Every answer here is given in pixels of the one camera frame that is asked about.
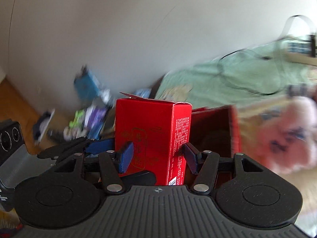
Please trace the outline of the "pink plush toy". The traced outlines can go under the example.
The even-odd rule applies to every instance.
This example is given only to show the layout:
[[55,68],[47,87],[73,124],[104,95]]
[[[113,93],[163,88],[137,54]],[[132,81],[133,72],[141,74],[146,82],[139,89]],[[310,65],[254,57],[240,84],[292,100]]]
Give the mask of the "pink plush toy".
[[255,155],[277,174],[315,167],[316,102],[308,97],[293,97],[279,116],[262,123]]

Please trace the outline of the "green bed sheet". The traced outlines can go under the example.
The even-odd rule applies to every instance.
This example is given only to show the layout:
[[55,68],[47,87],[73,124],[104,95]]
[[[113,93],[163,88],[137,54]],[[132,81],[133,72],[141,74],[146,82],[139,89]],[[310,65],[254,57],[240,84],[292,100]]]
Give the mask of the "green bed sheet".
[[235,51],[222,58],[167,73],[155,99],[193,108],[238,107],[286,94],[289,85],[316,84],[311,66],[289,62],[286,41]]

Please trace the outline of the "purple tissue pack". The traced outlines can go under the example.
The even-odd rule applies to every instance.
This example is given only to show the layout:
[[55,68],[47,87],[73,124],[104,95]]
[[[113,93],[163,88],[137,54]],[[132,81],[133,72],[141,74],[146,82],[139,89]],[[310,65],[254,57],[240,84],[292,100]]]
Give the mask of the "purple tissue pack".
[[88,139],[99,139],[107,112],[107,107],[91,105],[87,108],[84,118],[84,129],[87,131]]

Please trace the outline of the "large red cardboard box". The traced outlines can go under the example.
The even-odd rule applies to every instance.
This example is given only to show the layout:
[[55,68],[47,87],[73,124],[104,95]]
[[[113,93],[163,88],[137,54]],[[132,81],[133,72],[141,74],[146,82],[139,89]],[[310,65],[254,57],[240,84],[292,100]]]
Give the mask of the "large red cardboard box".
[[242,152],[238,112],[234,105],[192,110],[189,142],[199,151],[221,157]]

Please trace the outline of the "small red gift box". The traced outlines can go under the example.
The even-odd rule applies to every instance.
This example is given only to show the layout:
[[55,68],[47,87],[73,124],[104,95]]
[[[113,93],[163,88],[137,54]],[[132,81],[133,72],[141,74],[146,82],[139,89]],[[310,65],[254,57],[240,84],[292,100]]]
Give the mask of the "small red gift box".
[[156,185],[183,185],[186,161],[181,152],[189,141],[192,105],[139,97],[116,101],[115,149],[132,142],[133,158],[125,174],[144,170]]

